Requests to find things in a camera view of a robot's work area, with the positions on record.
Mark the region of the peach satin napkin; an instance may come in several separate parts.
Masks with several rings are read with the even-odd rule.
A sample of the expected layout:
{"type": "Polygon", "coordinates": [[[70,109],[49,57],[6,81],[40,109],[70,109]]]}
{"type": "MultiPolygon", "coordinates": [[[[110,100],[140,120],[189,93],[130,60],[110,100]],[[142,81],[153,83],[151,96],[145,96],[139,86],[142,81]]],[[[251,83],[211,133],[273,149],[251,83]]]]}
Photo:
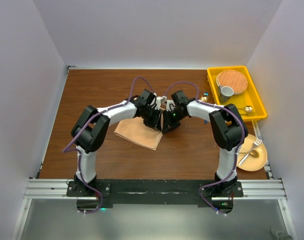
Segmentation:
{"type": "Polygon", "coordinates": [[[144,125],[139,117],[119,122],[114,134],[143,148],[156,150],[163,134],[144,125]]]}

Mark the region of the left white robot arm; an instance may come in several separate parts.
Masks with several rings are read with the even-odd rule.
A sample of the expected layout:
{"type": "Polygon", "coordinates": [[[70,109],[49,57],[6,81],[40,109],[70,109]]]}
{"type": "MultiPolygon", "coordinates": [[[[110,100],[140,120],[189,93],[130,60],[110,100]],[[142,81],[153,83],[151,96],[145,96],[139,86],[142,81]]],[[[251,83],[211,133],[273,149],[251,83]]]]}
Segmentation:
{"type": "Polygon", "coordinates": [[[74,125],[71,135],[77,151],[77,189],[84,196],[96,195],[96,152],[102,146],[110,125],[126,119],[142,118],[143,124],[161,132],[161,97],[148,90],[118,104],[103,108],[87,106],[74,125]]]}

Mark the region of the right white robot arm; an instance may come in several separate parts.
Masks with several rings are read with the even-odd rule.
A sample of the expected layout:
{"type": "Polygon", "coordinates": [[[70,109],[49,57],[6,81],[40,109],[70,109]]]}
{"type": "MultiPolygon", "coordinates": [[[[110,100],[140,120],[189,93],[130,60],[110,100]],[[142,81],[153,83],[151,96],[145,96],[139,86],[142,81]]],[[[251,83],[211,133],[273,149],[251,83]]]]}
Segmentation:
{"type": "Polygon", "coordinates": [[[212,196],[226,196],[237,183],[238,153],[248,136],[247,127],[235,105],[216,105],[188,98],[182,90],[173,93],[171,99],[164,97],[162,103],[166,105],[163,110],[162,133],[179,127],[180,120],[185,117],[200,118],[210,123],[214,140],[220,149],[219,165],[215,181],[200,187],[200,191],[211,191],[212,196]]]}

